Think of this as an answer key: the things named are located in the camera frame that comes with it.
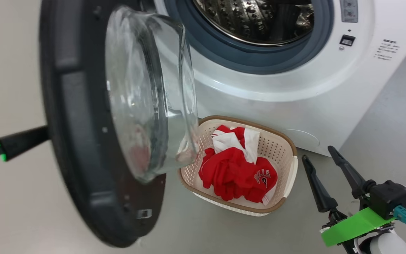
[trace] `washing machine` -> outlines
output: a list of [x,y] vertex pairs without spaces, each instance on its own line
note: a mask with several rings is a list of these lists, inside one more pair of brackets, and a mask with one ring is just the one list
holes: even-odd
[[328,155],[405,55],[398,0],[0,1],[0,136],[18,132],[0,155],[50,139],[89,229],[127,247],[156,224],[164,173],[195,160],[199,117]]
[[258,122],[326,156],[406,56],[405,1],[155,2],[187,29],[199,117]]

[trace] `laundry basket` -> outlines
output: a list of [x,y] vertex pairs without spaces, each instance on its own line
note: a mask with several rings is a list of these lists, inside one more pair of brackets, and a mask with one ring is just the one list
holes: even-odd
[[[216,196],[213,186],[203,187],[198,171],[205,156],[205,149],[213,147],[211,134],[220,125],[231,127],[246,127],[260,132],[258,143],[258,157],[267,158],[277,171],[277,188],[269,204],[254,203],[243,196],[230,201],[224,201]],[[252,216],[264,216],[278,209],[289,195],[297,174],[297,150],[292,141],[283,133],[268,127],[247,122],[240,119],[223,116],[210,116],[200,120],[199,152],[195,163],[179,169],[182,184],[198,197],[217,206]]]

